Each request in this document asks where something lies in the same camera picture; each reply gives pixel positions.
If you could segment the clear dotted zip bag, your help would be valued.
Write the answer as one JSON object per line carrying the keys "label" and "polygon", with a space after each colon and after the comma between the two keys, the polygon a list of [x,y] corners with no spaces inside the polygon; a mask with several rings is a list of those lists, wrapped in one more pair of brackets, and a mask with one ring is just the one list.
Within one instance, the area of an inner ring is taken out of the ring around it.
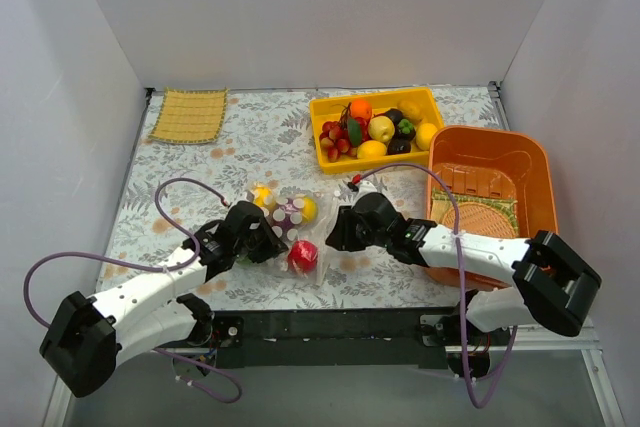
{"label": "clear dotted zip bag", "polygon": [[287,256],[295,241],[290,242],[281,239],[286,244],[287,251],[277,258],[267,261],[266,269],[270,274],[275,276],[279,276],[282,278],[299,279],[313,285],[321,285],[324,281],[326,272],[331,262],[331,255],[329,254],[329,248],[325,245],[325,240],[329,235],[331,229],[335,225],[339,207],[339,194],[337,192],[331,191],[295,191],[290,195],[281,195],[277,193],[275,189],[269,187],[265,183],[254,182],[249,186],[246,193],[246,198],[250,202],[252,202],[253,200],[251,190],[257,186],[268,187],[272,191],[274,196],[274,203],[272,207],[270,209],[262,208],[266,216],[266,220],[268,221],[270,226],[270,215],[274,209],[277,197],[293,198],[307,196],[312,198],[316,202],[318,206],[318,214],[316,219],[311,223],[305,223],[305,225],[300,229],[298,237],[295,240],[307,240],[316,245],[316,247],[318,248],[318,263],[316,268],[306,275],[298,275],[290,270],[287,263]]}

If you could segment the fake purple onion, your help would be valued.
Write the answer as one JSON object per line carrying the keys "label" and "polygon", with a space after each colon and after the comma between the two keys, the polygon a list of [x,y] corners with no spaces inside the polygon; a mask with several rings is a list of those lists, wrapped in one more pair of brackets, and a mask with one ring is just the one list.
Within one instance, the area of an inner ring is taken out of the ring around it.
{"label": "fake purple onion", "polygon": [[270,215],[270,224],[276,236],[294,242],[306,220],[303,214],[305,203],[302,197],[277,197]]}

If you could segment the fake green yellow mango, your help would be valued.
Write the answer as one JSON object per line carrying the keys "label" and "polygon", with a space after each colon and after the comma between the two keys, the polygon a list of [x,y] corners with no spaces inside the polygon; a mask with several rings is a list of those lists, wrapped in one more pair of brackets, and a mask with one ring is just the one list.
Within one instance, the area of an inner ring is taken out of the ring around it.
{"label": "fake green yellow mango", "polygon": [[274,203],[274,196],[272,191],[266,186],[257,186],[251,190],[253,200],[252,202],[261,207],[270,209]]}

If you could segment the fake yellow pear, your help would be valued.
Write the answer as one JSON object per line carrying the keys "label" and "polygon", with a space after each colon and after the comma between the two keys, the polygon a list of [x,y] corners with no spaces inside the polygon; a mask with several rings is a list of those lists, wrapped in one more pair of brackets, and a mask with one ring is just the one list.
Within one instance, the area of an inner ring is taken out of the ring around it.
{"label": "fake yellow pear", "polygon": [[395,125],[384,115],[375,116],[369,121],[368,134],[372,140],[388,143],[395,135]]}

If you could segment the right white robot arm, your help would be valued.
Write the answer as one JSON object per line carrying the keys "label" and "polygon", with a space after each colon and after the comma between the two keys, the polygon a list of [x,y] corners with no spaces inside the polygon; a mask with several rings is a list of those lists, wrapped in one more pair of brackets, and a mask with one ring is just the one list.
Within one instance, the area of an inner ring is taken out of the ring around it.
{"label": "right white robot arm", "polygon": [[454,336],[475,344],[488,332],[537,323],[565,337],[577,336],[602,279],[560,236],[541,230],[531,239],[456,234],[434,221],[405,218],[386,196],[371,192],[341,206],[327,246],[346,252],[371,246],[396,260],[428,269],[452,268],[502,283],[460,303]]}

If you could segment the fake red apple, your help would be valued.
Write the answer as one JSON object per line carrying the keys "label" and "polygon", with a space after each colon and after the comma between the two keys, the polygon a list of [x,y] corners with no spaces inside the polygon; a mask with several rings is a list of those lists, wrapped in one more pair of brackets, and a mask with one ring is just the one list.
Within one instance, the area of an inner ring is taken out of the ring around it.
{"label": "fake red apple", "polygon": [[306,275],[313,271],[318,263],[318,248],[307,240],[297,240],[293,243],[287,256],[290,270],[298,275]]}

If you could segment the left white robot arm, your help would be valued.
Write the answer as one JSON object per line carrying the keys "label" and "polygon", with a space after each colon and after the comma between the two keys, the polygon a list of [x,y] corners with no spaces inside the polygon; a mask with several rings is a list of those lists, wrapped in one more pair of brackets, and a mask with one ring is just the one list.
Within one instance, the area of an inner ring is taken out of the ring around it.
{"label": "left white robot arm", "polygon": [[230,270],[239,258],[260,264],[286,250],[264,210],[241,201],[224,219],[189,235],[153,271],[90,297],[67,296],[40,354],[74,396],[86,397],[139,354],[173,342],[208,343],[214,313],[192,289]]}

